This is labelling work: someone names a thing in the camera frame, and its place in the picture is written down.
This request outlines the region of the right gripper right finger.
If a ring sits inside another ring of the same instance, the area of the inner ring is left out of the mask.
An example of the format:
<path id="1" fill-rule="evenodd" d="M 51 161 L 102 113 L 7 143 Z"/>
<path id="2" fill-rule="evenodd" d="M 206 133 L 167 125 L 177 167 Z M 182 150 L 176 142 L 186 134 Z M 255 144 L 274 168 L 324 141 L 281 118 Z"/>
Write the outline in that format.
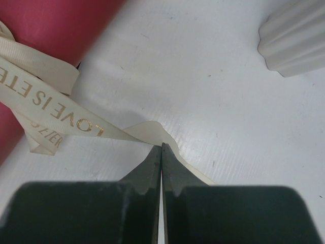
<path id="1" fill-rule="evenodd" d="M 284 186 L 209 186 L 161 147 L 166 243 L 321 243 L 307 206 Z"/>

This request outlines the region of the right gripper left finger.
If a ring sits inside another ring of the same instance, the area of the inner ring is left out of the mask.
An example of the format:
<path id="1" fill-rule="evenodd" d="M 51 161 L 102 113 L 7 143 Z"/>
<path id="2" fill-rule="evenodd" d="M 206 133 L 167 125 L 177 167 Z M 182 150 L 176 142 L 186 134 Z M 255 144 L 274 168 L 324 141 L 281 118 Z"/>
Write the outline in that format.
<path id="1" fill-rule="evenodd" d="M 1 217 L 1 243 L 157 243 L 161 147 L 119 181 L 23 184 Z"/>

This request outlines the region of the cream printed ribbon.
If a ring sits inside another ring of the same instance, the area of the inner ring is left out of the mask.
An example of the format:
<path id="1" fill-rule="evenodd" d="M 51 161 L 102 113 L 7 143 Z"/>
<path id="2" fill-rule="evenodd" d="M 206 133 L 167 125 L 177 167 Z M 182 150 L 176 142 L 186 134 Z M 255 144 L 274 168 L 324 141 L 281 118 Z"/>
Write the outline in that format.
<path id="1" fill-rule="evenodd" d="M 1 25 L 1 102 L 23 127 L 30 151 L 54 155 L 65 135 L 170 146 L 177 160 L 207 184 L 212 180 L 180 156 L 173 137 L 156 121 L 120 129 L 70 99 L 79 71 L 67 62 L 15 41 Z"/>

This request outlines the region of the dark red wrapping paper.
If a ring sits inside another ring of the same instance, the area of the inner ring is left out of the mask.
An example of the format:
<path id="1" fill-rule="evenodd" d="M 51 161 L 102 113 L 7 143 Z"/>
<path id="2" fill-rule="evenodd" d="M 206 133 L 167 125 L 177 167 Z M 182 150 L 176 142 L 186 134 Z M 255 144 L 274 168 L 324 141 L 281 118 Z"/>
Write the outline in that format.
<path id="1" fill-rule="evenodd" d="M 77 68 L 122 1 L 1 1 L 1 25 L 16 42 Z M 25 131 L 1 102 L 1 160 Z"/>

